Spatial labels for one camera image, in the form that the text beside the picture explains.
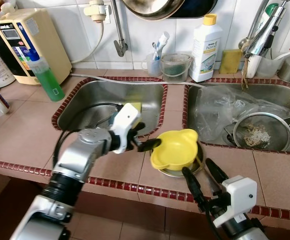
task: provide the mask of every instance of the yellow bottle cap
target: yellow bottle cap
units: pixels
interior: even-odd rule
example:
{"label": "yellow bottle cap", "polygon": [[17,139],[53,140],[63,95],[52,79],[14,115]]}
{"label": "yellow bottle cap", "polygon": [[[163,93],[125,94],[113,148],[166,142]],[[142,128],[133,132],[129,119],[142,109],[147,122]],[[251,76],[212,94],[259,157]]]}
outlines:
{"label": "yellow bottle cap", "polygon": [[216,24],[216,17],[217,17],[217,14],[213,14],[213,13],[206,14],[204,16],[203,24],[207,25],[207,26],[215,25]]}

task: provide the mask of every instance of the yellow sponge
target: yellow sponge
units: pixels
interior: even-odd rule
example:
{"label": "yellow sponge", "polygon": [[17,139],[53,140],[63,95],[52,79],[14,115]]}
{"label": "yellow sponge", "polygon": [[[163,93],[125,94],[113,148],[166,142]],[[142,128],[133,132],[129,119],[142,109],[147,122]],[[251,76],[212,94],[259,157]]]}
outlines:
{"label": "yellow sponge", "polygon": [[235,74],[239,68],[242,52],[240,49],[224,50],[219,68],[220,74]]}
{"label": "yellow sponge", "polygon": [[141,102],[128,102],[128,103],[132,104],[133,107],[136,108],[139,112],[142,111],[142,103]]}

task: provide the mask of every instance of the metal colander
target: metal colander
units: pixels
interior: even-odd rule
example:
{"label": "metal colander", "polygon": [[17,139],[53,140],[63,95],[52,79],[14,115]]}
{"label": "metal colander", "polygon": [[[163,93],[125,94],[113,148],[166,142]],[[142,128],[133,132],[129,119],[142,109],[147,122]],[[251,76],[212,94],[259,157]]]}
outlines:
{"label": "metal colander", "polygon": [[238,147],[286,151],[290,146],[290,124],[268,112],[255,112],[241,118],[233,137]]}

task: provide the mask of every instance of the sink basin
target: sink basin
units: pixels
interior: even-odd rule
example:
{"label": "sink basin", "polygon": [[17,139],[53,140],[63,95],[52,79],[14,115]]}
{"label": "sink basin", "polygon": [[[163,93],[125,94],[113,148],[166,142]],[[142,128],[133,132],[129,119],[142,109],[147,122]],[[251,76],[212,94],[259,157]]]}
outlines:
{"label": "sink basin", "polygon": [[[226,85],[229,88],[241,89],[239,83],[202,83],[203,86],[219,86]],[[276,84],[250,84],[247,93],[256,99],[264,99],[274,104],[284,106],[290,109],[290,87]],[[199,87],[192,86],[188,90],[188,105],[187,105],[187,128],[196,129],[195,122],[195,103],[198,94],[200,94]],[[233,146],[227,139],[227,133],[222,132],[218,139],[209,141],[209,144]]]}
{"label": "sink basin", "polygon": [[97,106],[77,115],[80,110],[99,103],[139,103],[145,128],[138,132],[144,136],[155,130],[159,124],[164,92],[167,86],[132,85],[106,81],[91,81],[84,84],[60,114],[57,125],[62,129],[106,128],[109,126],[114,106]]}

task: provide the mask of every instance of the tiled countertop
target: tiled countertop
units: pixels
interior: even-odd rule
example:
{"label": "tiled countertop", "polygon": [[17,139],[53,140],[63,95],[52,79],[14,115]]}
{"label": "tiled countertop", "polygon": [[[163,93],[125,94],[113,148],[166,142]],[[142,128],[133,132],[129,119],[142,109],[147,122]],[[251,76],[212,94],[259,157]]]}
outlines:
{"label": "tiled countertop", "polygon": [[[142,70],[76,69],[74,72],[108,77],[147,77]],[[239,75],[215,72],[214,77],[237,78]],[[68,77],[61,85],[66,95],[83,79],[84,77]],[[0,174],[47,183],[46,169],[52,169],[51,157],[61,133],[53,128],[51,117],[64,99],[60,102],[51,102],[42,87],[24,85],[17,81],[2,88],[0,93],[11,105],[9,114],[0,117],[0,161],[5,162],[0,165]],[[183,99],[183,85],[168,86],[163,125],[149,138],[155,138],[165,131],[183,128]],[[64,147],[74,138],[75,136],[69,137]],[[205,157],[213,159],[230,177],[242,175],[257,182],[257,205],[290,210],[289,154],[204,144],[202,147]],[[92,184],[85,184],[84,190],[161,205],[165,204],[160,202],[164,199],[162,190],[169,190],[168,194],[176,192],[178,194],[176,198],[179,200],[181,200],[182,194],[190,193],[184,179],[163,175],[152,168],[149,159],[149,153],[136,151],[123,154],[109,153],[96,161],[89,178],[89,182]],[[197,174],[197,178],[204,194],[211,196],[211,190],[204,174]],[[129,191],[119,189],[118,185],[121,182],[128,183],[123,184],[122,188]],[[111,189],[110,184],[112,183],[115,183],[113,186],[115,191]],[[144,191],[151,191],[150,194],[138,194],[140,191],[133,189],[140,186],[145,188]],[[156,196],[156,188],[159,189],[161,196],[161,199],[158,200],[152,198]],[[194,209],[197,208],[195,204],[188,206],[181,201],[176,202],[175,200],[170,202],[171,207],[189,211],[195,211]]]}

